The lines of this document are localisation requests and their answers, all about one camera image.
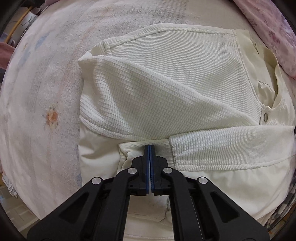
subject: waffle texture fabric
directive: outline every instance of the waffle texture fabric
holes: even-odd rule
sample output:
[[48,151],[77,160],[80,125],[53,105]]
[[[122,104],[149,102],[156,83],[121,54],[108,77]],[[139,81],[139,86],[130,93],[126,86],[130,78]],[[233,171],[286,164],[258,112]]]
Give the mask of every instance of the waffle texture fabric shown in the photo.
[[[208,177],[262,224],[284,200],[295,111],[274,54],[248,31],[156,24],[105,39],[78,62],[84,183],[114,176],[154,144],[171,167]],[[126,238],[172,239],[167,197],[131,203]]]

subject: white fabric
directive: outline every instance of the white fabric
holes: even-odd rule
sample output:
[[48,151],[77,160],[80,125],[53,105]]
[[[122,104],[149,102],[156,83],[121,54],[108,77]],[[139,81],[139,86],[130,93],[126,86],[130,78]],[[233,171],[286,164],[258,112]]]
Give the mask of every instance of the white fabric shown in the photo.
[[[208,177],[262,224],[286,197],[295,112],[276,58],[247,31],[148,26],[101,41],[79,65],[83,182],[106,176],[105,165],[130,167],[145,144],[154,144],[169,166]],[[119,144],[120,161],[118,139],[136,141]],[[102,141],[116,161],[88,158]],[[172,239],[168,197],[131,197],[127,223],[127,239]]]
[[[229,0],[59,1],[27,30],[1,88],[0,158],[8,179],[36,216],[43,218],[81,187],[77,146],[83,80],[77,60],[100,40],[168,22],[248,29],[262,44]],[[282,75],[295,100],[296,82]],[[53,108],[58,120],[50,127],[47,113]],[[102,158],[98,165],[97,156]],[[88,157],[91,174],[105,163],[103,154]],[[107,171],[106,177],[115,172]]]
[[17,198],[17,197],[18,197],[17,192],[15,191],[15,189],[14,189],[14,187],[13,187],[11,181],[9,181],[9,179],[7,178],[6,175],[3,175],[3,176],[2,176],[2,181],[3,181],[3,182],[5,183],[5,185],[7,186],[9,193],[10,193],[12,196],[14,196],[15,198]]

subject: white bedspread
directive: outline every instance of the white bedspread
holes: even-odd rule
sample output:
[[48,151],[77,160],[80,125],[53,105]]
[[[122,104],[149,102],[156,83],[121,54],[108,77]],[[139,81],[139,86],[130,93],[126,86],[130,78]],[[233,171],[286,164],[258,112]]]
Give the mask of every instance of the white bedspread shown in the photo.
[[77,60],[102,39],[156,23],[248,29],[261,42],[228,0],[63,0],[51,5],[16,48],[0,96],[2,166],[37,217],[45,217],[82,185],[83,81]]

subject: orange stain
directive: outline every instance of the orange stain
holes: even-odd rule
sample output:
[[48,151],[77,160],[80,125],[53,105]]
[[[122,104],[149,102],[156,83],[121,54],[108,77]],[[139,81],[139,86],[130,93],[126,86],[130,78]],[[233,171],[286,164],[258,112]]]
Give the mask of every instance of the orange stain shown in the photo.
[[56,128],[58,124],[58,113],[54,108],[50,108],[46,113],[46,124],[49,127]]

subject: floral pink fabric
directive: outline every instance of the floral pink fabric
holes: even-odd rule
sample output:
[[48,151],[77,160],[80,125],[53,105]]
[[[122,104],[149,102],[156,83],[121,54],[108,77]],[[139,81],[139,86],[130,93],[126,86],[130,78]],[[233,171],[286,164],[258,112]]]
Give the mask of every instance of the floral pink fabric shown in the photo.
[[274,52],[283,70],[296,79],[296,36],[270,0],[233,0],[265,45]]

